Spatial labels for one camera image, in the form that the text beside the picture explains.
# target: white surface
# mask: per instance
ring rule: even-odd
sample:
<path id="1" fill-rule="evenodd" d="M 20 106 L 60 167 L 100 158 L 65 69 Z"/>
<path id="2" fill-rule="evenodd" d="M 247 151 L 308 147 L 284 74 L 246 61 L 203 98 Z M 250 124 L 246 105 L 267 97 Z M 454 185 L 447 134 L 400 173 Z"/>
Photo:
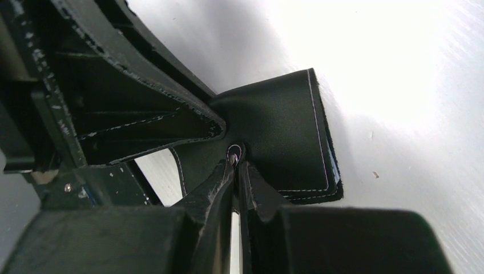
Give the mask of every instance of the white surface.
<path id="1" fill-rule="evenodd" d="M 0 171 L 4 167 L 5 156 L 0 150 Z M 0 271 L 40 205 L 39 196 L 21 174 L 0 172 Z"/>
<path id="2" fill-rule="evenodd" d="M 130 1 L 216 92 L 314 67 L 345 188 L 325 206 L 420 213 L 456 273 L 484 269 L 483 5 Z"/>
<path id="3" fill-rule="evenodd" d="M 136 163 L 164 206 L 170 207 L 182 198 L 178 169 L 170 150 L 139 157 Z"/>

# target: black leather panel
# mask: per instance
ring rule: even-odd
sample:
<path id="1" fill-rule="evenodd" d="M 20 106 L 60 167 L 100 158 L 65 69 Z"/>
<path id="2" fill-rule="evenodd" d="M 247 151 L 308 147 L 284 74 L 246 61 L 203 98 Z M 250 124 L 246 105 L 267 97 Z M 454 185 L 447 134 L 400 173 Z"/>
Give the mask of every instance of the black leather panel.
<path id="1" fill-rule="evenodd" d="M 206 179 L 236 140 L 264 179 L 293 203 L 342 198 L 330 159 L 329 132 L 312 69 L 227 91 L 209 106 L 227 122 L 222 140 L 177 146 L 184 194 Z"/>
<path id="2" fill-rule="evenodd" d="M 17 42 L 38 71 L 39 85 L 25 91 L 68 167 L 111 166 L 224 136 L 225 121 L 194 95 L 211 97 L 200 82 L 153 51 L 129 19 L 108 13 L 105 5 L 117 4 L 15 3 L 0 10 L 15 14 Z"/>

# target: black plastic part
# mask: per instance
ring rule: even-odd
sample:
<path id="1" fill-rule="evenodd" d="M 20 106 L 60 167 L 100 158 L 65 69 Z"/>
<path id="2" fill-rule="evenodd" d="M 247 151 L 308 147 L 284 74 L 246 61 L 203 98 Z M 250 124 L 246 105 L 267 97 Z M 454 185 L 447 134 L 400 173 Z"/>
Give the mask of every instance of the black plastic part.
<path id="1" fill-rule="evenodd" d="M 203 102 L 215 93 L 191 73 L 161 44 L 128 7 L 125 0 L 95 0 L 110 23 L 157 68 L 182 85 Z"/>
<path id="2" fill-rule="evenodd" d="M 30 94 L 38 84 L 0 82 L 0 147 L 6 157 L 4 173 L 45 172 L 60 165 Z"/>
<path id="3" fill-rule="evenodd" d="M 3 273 L 186 273 L 196 233 L 182 208 L 43 211 Z"/>
<path id="4" fill-rule="evenodd" d="M 61 166 L 48 184 L 38 184 L 28 174 L 25 177 L 34 185 L 43 209 L 163 205 L 134 161 L 105 168 Z"/>
<path id="5" fill-rule="evenodd" d="M 191 93 L 208 100 L 209 89 L 159 42 L 147 42 L 152 34 L 125 3 L 100 2 L 102 10 L 94 1 L 7 4 L 2 14 L 13 15 L 22 37 L 15 42 L 43 84 L 35 106 L 69 167 L 114 165 L 224 135 L 224 121 Z"/>
<path id="6" fill-rule="evenodd" d="M 229 273 L 233 172 L 221 160 L 207 180 L 173 206 L 185 208 L 200 227 L 188 273 Z"/>
<path id="7" fill-rule="evenodd" d="M 237 173 L 241 273 L 451 273 L 416 213 L 295 207 L 250 163 Z"/>

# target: screw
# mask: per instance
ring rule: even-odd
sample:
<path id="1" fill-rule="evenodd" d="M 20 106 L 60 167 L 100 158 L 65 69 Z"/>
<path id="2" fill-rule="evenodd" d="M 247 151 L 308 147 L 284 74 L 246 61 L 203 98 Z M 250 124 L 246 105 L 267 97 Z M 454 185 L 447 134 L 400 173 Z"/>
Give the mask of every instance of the screw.
<path id="1" fill-rule="evenodd" d="M 71 190 L 72 190 L 72 186 L 71 186 L 71 184 L 66 184 L 66 185 L 64 186 L 64 191 L 65 191 L 65 192 L 71 192 Z"/>

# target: white stitching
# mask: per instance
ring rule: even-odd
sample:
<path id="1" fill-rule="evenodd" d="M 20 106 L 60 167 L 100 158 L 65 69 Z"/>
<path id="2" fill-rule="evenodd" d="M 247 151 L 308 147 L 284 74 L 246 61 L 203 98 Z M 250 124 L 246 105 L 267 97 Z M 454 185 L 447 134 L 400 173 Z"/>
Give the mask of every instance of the white stitching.
<path id="1" fill-rule="evenodd" d="M 227 149 L 227 160 L 229 159 L 228 157 L 228 151 L 232 148 L 232 147 L 238 147 L 240 149 L 240 154 L 238 155 L 238 158 L 237 158 L 237 161 L 240 160 L 240 158 L 242 157 L 242 148 L 238 145 L 238 144 L 233 144 L 231 146 L 228 147 Z"/>
<path id="2" fill-rule="evenodd" d="M 328 190 L 328 188 L 329 188 L 329 179 L 328 179 L 328 173 L 326 172 L 326 163 L 324 162 L 324 156 L 322 154 L 321 136 L 319 134 L 319 126 L 318 126 L 318 122 L 317 122 L 316 106 L 314 105 L 313 88 L 311 86 L 311 77 L 309 75 L 309 70 L 307 72 L 308 72 L 309 92 L 311 93 L 311 102 L 313 103 L 314 120 L 316 121 L 316 131 L 318 133 L 319 149 L 320 149 L 320 152 L 321 152 L 322 165 L 324 167 L 324 175 L 326 176 L 326 189 L 324 189 L 324 190 Z"/>
<path id="3" fill-rule="evenodd" d="M 254 205 L 254 208 L 257 208 L 257 201 L 255 200 L 256 195 L 254 195 L 253 189 L 252 189 L 252 183 L 251 183 L 251 175 L 249 174 L 249 163 L 246 163 L 247 167 L 245 168 L 245 173 L 247 174 L 247 180 L 249 181 L 249 189 L 251 191 L 251 200 L 252 204 Z"/>
<path id="4" fill-rule="evenodd" d="M 324 190 L 278 190 L 279 192 L 311 192 L 311 191 L 324 191 Z"/>
<path id="5" fill-rule="evenodd" d="M 176 150 L 173 148 L 170 151 L 173 152 L 173 155 L 175 155 L 175 160 L 178 163 L 178 166 L 180 167 L 180 179 L 181 179 L 181 190 L 183 191 L 183 197 L 187 196 L 187 188 L 185 187 L 185 178 L 183 177 L 183 169 L 182 169 L 182 163 L 180 162 L 180 157 L 178 157 L 178 154 L 176 153 Z"/>
<path id="6" fill-rule="evenodd" d="M 295 199 L 287 199 L 288 201 L 295 201 L 295 200 L 308 200 L 308 199 L 315 199 L 315 198 L 324 198 L 336 195 L 338 193 L 338 184 L 336 184 L 336 190 L 333 194 L 321 195 L 321 196 L 313 196 L 313 197 L 305 197 L 305 198 L 295 198 Z"/>

